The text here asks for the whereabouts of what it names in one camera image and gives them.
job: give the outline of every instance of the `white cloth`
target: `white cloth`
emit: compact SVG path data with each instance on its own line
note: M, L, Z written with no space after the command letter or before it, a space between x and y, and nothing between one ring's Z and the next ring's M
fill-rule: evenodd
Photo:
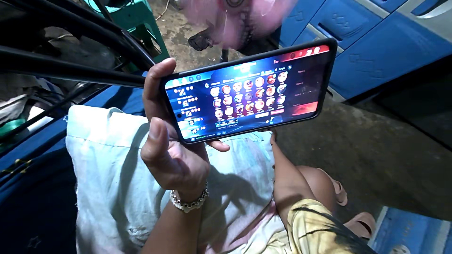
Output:
M117 108L70 108L66 147L77 176L79 253L137 253L144 245L169 200L169 191L140 158L148 131L145 117ZM271 217L262 215L273 192L270 136L253 132L222 139L231 146L226 153L206 147L210 197L199 244L207 253L243 246L237 236Z

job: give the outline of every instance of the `dirt floor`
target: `dirt floor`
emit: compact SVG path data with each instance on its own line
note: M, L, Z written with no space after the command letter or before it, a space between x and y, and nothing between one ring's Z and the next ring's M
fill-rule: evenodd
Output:
M165 4L151 2L155 16ZM187 39L202 28L172 7L157 23L177 71L218 63L221 48L192 49ZM242 56L233 51L230 60ZM373 102L349 106L328 95L318 118L278 128L278 144L295 165L323 168L343 184L342 221L362 211L377 217L384 205L452 220L452 153Z

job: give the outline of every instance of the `finger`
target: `finger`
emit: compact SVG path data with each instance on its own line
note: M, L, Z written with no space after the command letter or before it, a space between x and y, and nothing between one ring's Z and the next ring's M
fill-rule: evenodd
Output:
M165 121L152 118L149 135L141 148L141 158L156 181L163 188L170 188L172 174L176 173L178 165L168 153L169 137Z
M160 79L172 74L175 68L176 60L174 58L167 58L152 66L144 82L143 100L157 99Z
M229 145L227 145L219 140L209 141L206 143L209 146L213 147L214 149L216 149L217 151L220 151L220 152L227 152L231 148Z

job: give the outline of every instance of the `phone screen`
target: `phone screen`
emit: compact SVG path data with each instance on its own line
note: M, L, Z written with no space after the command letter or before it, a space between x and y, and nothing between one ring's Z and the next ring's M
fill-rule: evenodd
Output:
M314 116L329 50L321 45L168 81L183 139L221 138Z

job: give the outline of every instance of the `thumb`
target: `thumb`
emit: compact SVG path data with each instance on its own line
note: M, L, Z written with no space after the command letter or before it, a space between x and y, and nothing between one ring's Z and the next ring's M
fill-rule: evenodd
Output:
M141 159L163 188L168 184L165 175L175 169L173 159L168 153L168 145L169 137L165 121L153 117L146 143L141 148Z

